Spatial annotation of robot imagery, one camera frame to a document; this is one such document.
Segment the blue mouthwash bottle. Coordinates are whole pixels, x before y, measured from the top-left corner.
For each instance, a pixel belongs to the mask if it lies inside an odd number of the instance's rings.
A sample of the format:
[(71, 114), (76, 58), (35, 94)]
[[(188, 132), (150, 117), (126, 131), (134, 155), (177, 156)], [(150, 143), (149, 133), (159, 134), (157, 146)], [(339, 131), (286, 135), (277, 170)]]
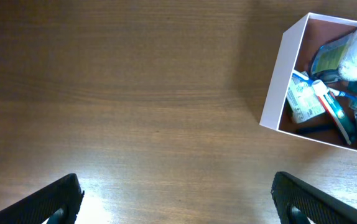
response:
[(347, 89), (357, 93), (357, 65), (348, 55), (356, 40), (357, 31), (321, 46), (309, 66), (311, 79), (326, 84), (347, 82)]

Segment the white teal toothpaste tube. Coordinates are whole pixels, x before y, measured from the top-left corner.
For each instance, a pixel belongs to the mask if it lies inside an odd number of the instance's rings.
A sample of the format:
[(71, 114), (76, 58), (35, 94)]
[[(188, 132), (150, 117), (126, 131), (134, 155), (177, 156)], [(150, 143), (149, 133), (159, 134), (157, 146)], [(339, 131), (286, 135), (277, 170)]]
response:
[(355, 125), (336, 100), (333, 92), (321, 80), (313, 81), (311, 87), (325, 111), (331, 116), (346, 144), (353, 144), (357, 140)]

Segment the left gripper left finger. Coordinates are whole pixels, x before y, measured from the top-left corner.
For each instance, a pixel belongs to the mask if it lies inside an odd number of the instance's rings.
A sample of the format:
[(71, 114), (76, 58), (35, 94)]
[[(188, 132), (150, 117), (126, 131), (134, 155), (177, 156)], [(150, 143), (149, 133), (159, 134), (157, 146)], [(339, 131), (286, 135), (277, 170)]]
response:
[(0, 211), (0, 223), (75, 223), (85, 192), (71, 173)]

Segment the blue white toothbrush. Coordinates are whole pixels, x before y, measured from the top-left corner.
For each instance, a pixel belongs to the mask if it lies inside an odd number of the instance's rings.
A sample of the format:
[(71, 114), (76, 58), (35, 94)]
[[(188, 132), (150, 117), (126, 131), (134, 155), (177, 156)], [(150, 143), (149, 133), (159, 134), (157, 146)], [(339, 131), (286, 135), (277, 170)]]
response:
[[(300, 73), (296, 70), (293, 70), (292, 71), (292, 76), (299, 79), (300, 81), (302, 82), (305, 82), (308, 86), (312, 86), (312, 83), (314, 82), (313, 80), (309, 79), (308, 76), (306, 76), (305, 74), (303, 73)], [(346, 97), (346, 98), (349, 98), (350, 99), (350, 102), (349, 102), (349, 107), (352, 109), (352, 110), (355, 110), (357, 111), (357, 96), (355, 95), (351, 95), (347, 92), (344, 92), (344, 91), (340, 91), (340, 90), (336, 90), (334, 88), (331, 88), (331, 87), (328, 87), (328, 89), (335, 95), (335, 96), (342, 96), (342, 97)]]

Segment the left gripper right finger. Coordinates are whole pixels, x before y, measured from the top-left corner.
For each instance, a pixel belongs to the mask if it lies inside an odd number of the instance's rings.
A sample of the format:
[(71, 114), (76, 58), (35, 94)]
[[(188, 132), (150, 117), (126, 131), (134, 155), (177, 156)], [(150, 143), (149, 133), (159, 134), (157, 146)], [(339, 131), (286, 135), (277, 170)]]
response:
[(271, 195), (281, 223), (357, 224), (357, 209), (287, 172), (277, 172)]

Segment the green soap bar package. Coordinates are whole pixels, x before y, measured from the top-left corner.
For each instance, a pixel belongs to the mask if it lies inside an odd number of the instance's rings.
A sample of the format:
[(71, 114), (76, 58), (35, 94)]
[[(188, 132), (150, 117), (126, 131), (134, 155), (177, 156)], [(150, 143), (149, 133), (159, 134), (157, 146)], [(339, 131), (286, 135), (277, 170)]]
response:
[(325, 112), (311, 87), (312, 82), (306, 72), (293, 70), (286, 98), (292, 110), (292, 120), (297, 124), (306, 122)]

